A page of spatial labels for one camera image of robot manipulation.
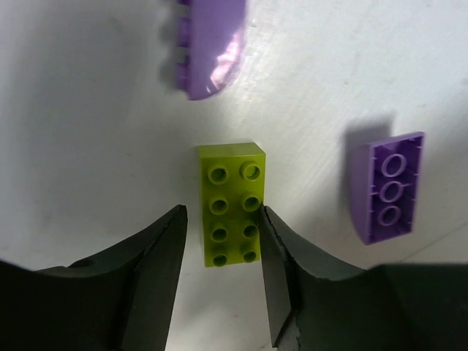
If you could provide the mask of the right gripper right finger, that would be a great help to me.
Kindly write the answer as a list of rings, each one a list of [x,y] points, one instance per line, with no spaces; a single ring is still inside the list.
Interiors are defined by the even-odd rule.
[[[272,345],[278,350],[465,350],[467,266],[358,268],[260,210]]]

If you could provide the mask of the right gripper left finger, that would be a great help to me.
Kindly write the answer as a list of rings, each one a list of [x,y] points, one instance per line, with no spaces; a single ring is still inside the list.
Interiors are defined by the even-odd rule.
[[[1,263],[3,350],[163,350],[186,243],[177,205],[70,266]]]

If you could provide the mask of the lime long lego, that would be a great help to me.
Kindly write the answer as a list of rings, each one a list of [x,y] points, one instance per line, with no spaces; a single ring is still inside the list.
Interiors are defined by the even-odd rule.
[[[266,153],[256,143],[197,148],[205,267],[258,261]]]

